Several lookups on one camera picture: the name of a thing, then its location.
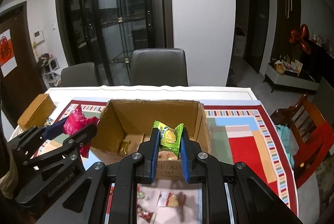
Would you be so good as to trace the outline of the light green candy packet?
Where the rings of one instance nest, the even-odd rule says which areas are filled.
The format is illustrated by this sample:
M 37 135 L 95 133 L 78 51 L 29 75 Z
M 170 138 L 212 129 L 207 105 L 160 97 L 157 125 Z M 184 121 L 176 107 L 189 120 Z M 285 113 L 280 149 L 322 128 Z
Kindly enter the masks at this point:
M 179 159 L 184 124 L 180 123 L 176 128 L 171 128 L 160 121 L 154 121 L 153 127 L 159 131 L 159 150 L 171 152 L 176 159 Z

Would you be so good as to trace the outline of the white low side table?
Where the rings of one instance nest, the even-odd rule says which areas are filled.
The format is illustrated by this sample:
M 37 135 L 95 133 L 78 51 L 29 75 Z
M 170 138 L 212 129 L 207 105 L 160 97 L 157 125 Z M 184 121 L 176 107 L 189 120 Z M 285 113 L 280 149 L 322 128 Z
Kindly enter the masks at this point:
M 266 82 L 270 85 L 271 92 L 278 90 L 315 94 L 320 85 L 314 81 L 308 81 L 298 77 L 280 74 L 276 72 L 276 70 L 270 65 L 267 65 L 263 82 Z

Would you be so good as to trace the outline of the woven wicker box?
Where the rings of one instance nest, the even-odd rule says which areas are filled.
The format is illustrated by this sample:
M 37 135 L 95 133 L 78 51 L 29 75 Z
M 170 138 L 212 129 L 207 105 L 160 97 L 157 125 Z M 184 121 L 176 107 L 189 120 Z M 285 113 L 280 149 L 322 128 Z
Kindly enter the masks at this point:
M 56 105 L 49 94 L 39 94 L 18 119 L 18 125 L 23 130 L 33 126 L 40 127 L 52 114 Z

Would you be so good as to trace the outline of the pink snack packet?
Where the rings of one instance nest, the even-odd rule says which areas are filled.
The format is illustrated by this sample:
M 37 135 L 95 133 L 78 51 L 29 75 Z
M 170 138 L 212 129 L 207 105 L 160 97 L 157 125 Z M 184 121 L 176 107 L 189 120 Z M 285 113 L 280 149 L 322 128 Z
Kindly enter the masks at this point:
M 79 104 L 68 116 L 64 126 L 63 126 L 63 133 L 69 136 L 72 136 L 79 132 L 80 130 L 84 129 L 85 126 L 94 124 L 97 126 L 99 122 L 99 118 L 96 116 L 87 118 L 82 111 L 82 106 Z M 79 149 L 80 155 L 84 158 L 89 157 L 89 150 L 91 148 L 92 136 L 90 140 L 86 143 L 86 145 L 82 146 Z

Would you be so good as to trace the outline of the pale green candy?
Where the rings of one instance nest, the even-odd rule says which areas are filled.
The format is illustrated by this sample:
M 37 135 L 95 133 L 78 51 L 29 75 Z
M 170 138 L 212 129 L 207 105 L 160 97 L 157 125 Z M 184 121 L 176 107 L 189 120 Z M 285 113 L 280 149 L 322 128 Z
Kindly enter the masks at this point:
M 137 199 L 148 201 L 149 196 L 145 192 L 137 191 Z

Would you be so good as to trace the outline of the colourful patterned tablecloth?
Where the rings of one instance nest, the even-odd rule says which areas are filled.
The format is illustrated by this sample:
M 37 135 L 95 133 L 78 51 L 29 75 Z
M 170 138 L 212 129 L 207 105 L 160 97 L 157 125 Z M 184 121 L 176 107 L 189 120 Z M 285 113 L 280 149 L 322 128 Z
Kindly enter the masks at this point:
M 86 117 L 100 118 L 107 103 L 72 100 L 58 105 L 49 117 L 55 123 L 68 117 L 80 104 Z M 244 162 L 298 216 L 293 172 L 271 119 L 258 101 L 200 101 L 203 104 L 210 154 L 227 164 Z M 92 150 L 84 159 L 90 167 L 101 161 Z

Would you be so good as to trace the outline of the brown cardboard box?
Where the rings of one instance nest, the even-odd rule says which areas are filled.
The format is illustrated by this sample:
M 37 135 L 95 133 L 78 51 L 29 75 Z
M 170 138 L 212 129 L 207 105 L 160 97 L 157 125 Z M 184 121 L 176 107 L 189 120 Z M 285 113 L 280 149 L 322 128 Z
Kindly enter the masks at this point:
M 112 182 L 132 178 L 144 184 L 204 182 L 198 154 L 210 146 L 203 104 L 187 100 L 110 100 L 92 140 Z

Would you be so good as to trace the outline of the grey chair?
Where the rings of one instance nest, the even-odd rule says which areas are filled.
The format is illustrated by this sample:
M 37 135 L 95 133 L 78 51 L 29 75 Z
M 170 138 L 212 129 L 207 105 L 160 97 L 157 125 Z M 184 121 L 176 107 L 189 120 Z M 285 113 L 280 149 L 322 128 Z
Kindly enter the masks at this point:
M 187 87 L 189 83 L 184 50 L 150 48 L 134 51 L 130 63 L 130 85 Z
M 62 87 L 93 87 L 99 85 L 99 77 L 93 62 L 69 66 L 61 72 Z

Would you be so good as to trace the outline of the red fu door poster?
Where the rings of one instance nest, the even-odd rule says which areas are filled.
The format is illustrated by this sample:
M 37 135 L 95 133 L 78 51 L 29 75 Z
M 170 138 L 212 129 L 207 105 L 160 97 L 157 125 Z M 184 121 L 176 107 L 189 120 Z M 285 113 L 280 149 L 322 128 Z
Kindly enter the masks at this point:
M 10 29 L 1 33 L 0 65 L 4 77 L 17 67 Z

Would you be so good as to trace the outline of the teal cloth on chair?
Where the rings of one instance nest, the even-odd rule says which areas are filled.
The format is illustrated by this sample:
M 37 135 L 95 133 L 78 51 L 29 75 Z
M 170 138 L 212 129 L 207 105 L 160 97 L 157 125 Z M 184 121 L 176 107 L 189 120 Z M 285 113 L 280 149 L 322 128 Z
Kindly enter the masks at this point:
M 294 155 L 298 151 L 298 144 L 292 134 L 292 131 L 287 126 L 276 125 L 277 134 L 282 141 L 286 155 L 288 157 L 291 168 L 294 167 Z

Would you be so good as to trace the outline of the red foil balloons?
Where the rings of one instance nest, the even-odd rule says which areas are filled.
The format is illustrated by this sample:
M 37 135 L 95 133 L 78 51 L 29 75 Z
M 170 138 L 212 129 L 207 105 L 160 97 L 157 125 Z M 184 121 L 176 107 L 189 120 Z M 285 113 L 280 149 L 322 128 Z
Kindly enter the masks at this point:
M 309 46 L 309 28 L 306 24 L 302 24 L 299 30 L 293 29 L 290 32 L 289 43 L 296 44 L 298 43 L 302 49 L 307 54 L 311 53 L 311 49 Z

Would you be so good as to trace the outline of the tan biscuit packet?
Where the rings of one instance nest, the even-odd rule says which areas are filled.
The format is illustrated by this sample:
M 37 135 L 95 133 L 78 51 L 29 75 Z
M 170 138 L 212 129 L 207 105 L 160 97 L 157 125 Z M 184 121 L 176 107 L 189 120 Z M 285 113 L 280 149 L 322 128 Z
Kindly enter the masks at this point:
M 158 159 L 161 161 L 177 161 L 178 157 L 172 151 L 160 151 Z

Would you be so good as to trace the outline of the gold candy packet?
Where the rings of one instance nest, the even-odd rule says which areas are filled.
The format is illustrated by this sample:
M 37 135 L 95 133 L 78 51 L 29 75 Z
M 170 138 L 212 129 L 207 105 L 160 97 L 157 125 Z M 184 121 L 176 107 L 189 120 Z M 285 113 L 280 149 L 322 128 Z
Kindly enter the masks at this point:
M 120 148 L 119 148 L 119 155 L 126 156 L 128 155 L 129 145 L 131 144 L 130 140 L 123 140 Z

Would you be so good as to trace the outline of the grey chair centre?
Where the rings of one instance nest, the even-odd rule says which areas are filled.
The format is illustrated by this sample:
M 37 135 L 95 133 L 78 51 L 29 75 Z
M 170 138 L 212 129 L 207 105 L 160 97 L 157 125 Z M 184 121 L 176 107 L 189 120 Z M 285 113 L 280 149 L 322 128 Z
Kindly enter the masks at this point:
M 130 85 L 187 87 L 189 83 L 184 50 L 150 48 L 134 51 L 130 63 Z

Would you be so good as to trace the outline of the white shoe rack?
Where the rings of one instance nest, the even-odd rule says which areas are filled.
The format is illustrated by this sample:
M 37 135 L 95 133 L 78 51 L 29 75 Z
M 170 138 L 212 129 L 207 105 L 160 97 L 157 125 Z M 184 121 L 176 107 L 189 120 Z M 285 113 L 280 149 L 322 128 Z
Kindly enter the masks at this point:
M 57 59 L 52 54 L 44 53 L 39 56 L 37 65 L 47 88 L 61 85 L 60 67 Z

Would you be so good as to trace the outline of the red wooden chair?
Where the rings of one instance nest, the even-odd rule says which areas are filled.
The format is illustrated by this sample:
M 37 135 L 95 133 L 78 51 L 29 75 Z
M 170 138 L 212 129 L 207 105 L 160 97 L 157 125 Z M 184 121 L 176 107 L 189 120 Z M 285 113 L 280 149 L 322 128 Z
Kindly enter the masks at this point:
M 297 142 L 293 170 L 296 187 L 300 188 L 333 146 L 333 128 L 306 94 L 296 104 L 274 111 L 271 120 L 275 125 L 288 127 Z

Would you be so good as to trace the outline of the dark red candy packet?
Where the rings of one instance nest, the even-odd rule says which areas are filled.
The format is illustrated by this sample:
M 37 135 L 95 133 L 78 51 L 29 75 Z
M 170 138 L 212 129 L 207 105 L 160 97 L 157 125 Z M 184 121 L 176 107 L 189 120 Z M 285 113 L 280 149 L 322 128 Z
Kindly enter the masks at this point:
M 144 219 L 147 223 L 153 224 L 156 219 L 156 213 L 143 209 L 140 205 L 137 205 L 137 216 Z

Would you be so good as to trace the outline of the grey chair left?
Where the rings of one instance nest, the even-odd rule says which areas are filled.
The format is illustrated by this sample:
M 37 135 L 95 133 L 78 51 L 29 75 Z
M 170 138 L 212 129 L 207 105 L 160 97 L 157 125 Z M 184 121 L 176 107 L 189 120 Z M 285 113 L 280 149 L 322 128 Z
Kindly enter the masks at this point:
M 99 85 L 99 77 L 93 62 L 69 66 L 61 72 L 62 87 L 93 87 Z

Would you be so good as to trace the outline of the clear packet yellow cake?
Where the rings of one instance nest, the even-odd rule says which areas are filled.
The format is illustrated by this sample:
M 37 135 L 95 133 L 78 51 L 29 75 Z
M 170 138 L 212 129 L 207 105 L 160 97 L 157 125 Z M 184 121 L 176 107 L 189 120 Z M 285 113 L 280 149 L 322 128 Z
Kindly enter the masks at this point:
M 158 196 L 158 207 L 182 208 L 186 201 L 186 195 L 183 192 L 161 191 Z

